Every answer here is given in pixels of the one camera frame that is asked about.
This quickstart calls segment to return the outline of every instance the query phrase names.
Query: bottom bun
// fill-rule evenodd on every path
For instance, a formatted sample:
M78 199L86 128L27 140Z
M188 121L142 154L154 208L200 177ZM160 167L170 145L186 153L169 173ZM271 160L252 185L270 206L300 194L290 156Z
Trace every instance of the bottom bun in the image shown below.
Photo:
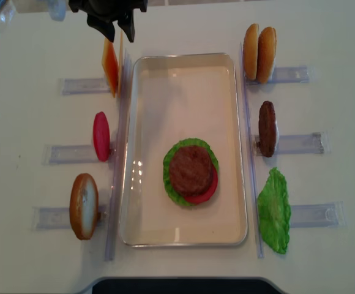
M82 173L75 178L70 198L70 224L80 240L92 238L97 222L99 193L93 177Z

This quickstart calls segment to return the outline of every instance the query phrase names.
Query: hamburger patty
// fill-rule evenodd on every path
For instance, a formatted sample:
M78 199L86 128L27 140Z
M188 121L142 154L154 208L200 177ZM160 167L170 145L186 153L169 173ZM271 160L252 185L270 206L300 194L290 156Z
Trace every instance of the hamburger patty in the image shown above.
M213 180L212 161L207 150L192 145L179 148L170 163L172 188L183 196L205 193Z
M277 125L273 103L263 102L259 110L259 140L263 156L271 157L277 143Z

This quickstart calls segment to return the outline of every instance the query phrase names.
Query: green lettuce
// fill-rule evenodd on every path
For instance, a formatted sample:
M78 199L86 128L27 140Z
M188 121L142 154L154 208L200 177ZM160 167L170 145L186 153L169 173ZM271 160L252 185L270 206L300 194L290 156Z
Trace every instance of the green lettuce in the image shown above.
M180 147L184 146L192 146L192 145L197 145L205 148L209 155L210 159L215 167L215 170L217 171L217 174L219 172L219 162L217 158L215 157L212 149L210 148L209 144L207 144L205 141L197 138L188 138L185 140L181 140L177 142L175 145L172 146L172 148L168 151L168 153L165 155L164 160L163 160L163 182L164 182L164 187L166 190L166 193L168 194L169 198L172 199L176 204L182 205L182 206L193 206L194 204L189 203L184 200L182 196L180 196L173 188L171 185L171 179L170 179L170 163L172 160L172 157L176 153L176 151Z
M264 242L279 254L289 243L291 207L285 177L276 167L270 170L266 185L258 197L259 231Z

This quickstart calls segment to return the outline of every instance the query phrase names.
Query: sesame bun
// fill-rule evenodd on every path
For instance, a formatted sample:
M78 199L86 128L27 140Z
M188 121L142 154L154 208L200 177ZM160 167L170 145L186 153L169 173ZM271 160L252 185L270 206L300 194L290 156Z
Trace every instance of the sesame bun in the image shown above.
M80 240L92 238L97 222L99 193L93 177L82 173L75 178L70 198L70 224Z
M275 29L269 26L259 35L256 79L262 84L267 83L272 75L276 48L277 34Z
M259 25L253 23L245 32L243 43L244 71L247 78L254 80L256 77L256 68L258 63L258 35Z

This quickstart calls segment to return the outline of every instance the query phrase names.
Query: clear plastic holder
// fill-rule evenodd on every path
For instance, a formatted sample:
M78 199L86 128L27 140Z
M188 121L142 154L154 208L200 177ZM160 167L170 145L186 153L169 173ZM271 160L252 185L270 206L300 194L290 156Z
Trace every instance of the clear plastic holder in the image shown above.
M252 135L251 132L251 124L250 124L250 111L249 111L249 103L247 97L247 89L248 85L254 85L252 81L249 81L245 78L244 66L243 66L243 46L240 46L240 70L241 70L241 87L242 87L242 95L243 95L243 108L244 108L244 116L245 116L245 126L247 132L247 150L248 150L248 165L250 170L250 178L251 178L251 188L252 188L252 205L253 205L253 218L254 218L254 228L255 228L255 242L256 242L256 253L258 258L263 258L263 240L259 231L259 214L258 214L258 205L257 205L257 196L259 195L258 187L256 184L256 174L255 174L255 160L254 156L258 154L258 145L257 145L257 136ZM295 72L300 72L304 67L297 67ZM290 72L293 72L292 67L282 67L282 69L289 69ZM281 78L278 80L280 76L274 76L273 74L273 83L307 83L308 80L302 81L298 77L294 77L287 81L286 78ZM308 135L303 135L303 138L297 138L296 136L281 136L278 143L281 140L285 142L280 146L280 151L288 150L288 153L283 154L301 154L303 150L302 145L308 144L311 147L314 147L314 150L320 150L320 146L316 145L318 142L318 135L320 134L320 142L323 145L323 152L320 154L329 152L329 142L326 133L313 133ZM309 227L342 227L346 225L345 213L343 210L342 202L333 202L327 204L318 204L318 205L294 205L291 207L291 227L292 228L309 228Z
M64 78L62 95L110 93L106 78Z
M72 228L68 207L33 207L33 230L57 230ZM107 219L107 206L100 205L96 227L103 227Z
M114 143L111 143L110 148L114 151L113 146ZM44 165L100 162L93 145L45 145L42 158Z
M259 136L253 138L255 155L262 156ZM280 136L274 155L284 154L323 154L329 153L330 146L326 132L317 132L307 135Z
M114 259L115 243L118 235L118 217L120 210L118 204L122 196L125 173L132 78L132 61L130 55L125 51L122 70L122 88L119 97L119 124L118 133L116 135L116 150L114 154L114 173L109 210L110 218L108 220L108 231L105 245L105 260L107 261Z
M271 78L267 81L268 84L281 84L281 83L308 83L312 73L309 72L307 66L298 67L276 67L274 68ZM256 80L246 79L245 84L260 85Z

